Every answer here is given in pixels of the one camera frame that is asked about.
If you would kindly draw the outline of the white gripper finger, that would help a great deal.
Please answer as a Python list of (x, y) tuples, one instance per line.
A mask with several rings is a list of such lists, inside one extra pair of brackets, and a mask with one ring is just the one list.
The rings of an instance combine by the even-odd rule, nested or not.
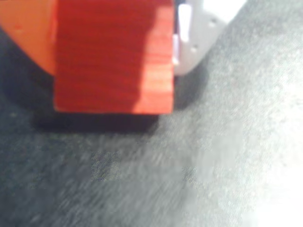
[(185, 0), (176, 7), (173, 65), (176, 76), (191, 72), (206, 56), (245, 0)]

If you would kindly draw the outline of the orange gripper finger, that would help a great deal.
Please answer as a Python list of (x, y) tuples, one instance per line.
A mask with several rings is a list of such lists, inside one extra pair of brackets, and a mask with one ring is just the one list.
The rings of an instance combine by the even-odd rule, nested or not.
[(56, 0), (2, 0), (0, 27), (34, 63), (55, 73)]

